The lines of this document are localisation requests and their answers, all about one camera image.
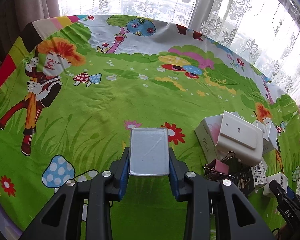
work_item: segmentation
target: orange hair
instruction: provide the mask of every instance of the orange hair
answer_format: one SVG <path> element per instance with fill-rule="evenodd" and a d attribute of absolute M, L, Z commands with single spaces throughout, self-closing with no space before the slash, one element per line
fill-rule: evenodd
<path fill-rule="evenodd" d="M 77 47 L 71 44 L 68 40 L 53 37 L 50 40 L 45 40 L 38 45 L 38 52 L 48 54 L 54 52 L 67 59 L 71 65 L 80 66 L 86 62 L 84 56 L 77 52 Z"/>
<path fill-rule="evenodd" d="M 255 112 L 258 121 L 263 123 L 263 118 L 272 118 L 270 111 L 264 107 L 262 103 L 256 103 L 256 112 Z"/>

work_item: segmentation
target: lace curtain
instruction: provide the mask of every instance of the lace curtain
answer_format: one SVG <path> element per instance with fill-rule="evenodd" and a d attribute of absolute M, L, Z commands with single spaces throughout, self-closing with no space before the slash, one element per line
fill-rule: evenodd
<path fill-rule="evenodd" d="M 290 0 L 214 0 L 201 32 L 300 103 L 300 13 Z"/>
<path fill-rule="evenodd" d="M 300 103 L 300 13 L 290 0 L 59 0 L 61 15 L 127 14 L 200 31 Z"/>

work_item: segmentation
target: silver screw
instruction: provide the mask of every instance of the silver screw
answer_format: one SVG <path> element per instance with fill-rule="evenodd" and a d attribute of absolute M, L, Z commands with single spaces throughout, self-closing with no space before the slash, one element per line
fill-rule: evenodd
<path fill-rule="evenodd" d="M 231 180 L 229 180 L 229 179 L 224 179 L 224 180 L 222 181 L 222 184 L 225 185 L 225 186 L 230 186 L 230 185 L 232 184 L 232 182 L 231 182 Z"/>
<path fill-rule="evenodd" d="M 70 179 L 66 182 L 67 186 L 73 186 L 75 184 L 75 180 L 74 179 Z"/>
<path fill-rule="evenodd" d="M 186 175 L 187 175 L 187 177 L 189 177 L 189 178 L 193 178 L 193 177 L 195 177 L 195 172 L 193 172 L 193 171 L 188 171 L 188 172 L 186 173 Z"/>
<path fill-rule="evenodd" d="M 104 176 L 104 177 L 109 177 L 109 176 L 111 176 L 111 171 L 104 171 L 104 172 L 102 173 L 102 176 Z"/>

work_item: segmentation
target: barcode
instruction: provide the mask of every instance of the barcode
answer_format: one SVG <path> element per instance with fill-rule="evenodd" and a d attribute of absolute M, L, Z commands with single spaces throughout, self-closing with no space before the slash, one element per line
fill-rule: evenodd
<path fill-rule="evenodd" d="M 256 165 L 256 168 L 257 168 L 257 173 L 258 174 L 262 174 L 260 165 Z"/>

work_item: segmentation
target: table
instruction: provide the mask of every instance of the table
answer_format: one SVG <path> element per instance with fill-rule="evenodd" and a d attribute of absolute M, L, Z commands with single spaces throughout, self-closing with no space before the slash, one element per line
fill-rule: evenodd
<path fill-rule="evenodd" d="M 224 110 L 277 125 L 280 152 L 264 155 L 266 174 L 283 171 L 295 190 L 298 108 L 228 48 L 137 16 L 28 24 L 0 69 L 0 204 L 24 230 L 67 179 L 91 179 L 118 159 L 133 127 L 167 127 L 177 158 L 203 174 L 194 128 Z M 249 200 L 271 230 L 284 223 L 262 190 Z M 111 207 L 114 239 L 182 239 L 185 215 L 168 177 L 130 177 L 124 199 Z"/>

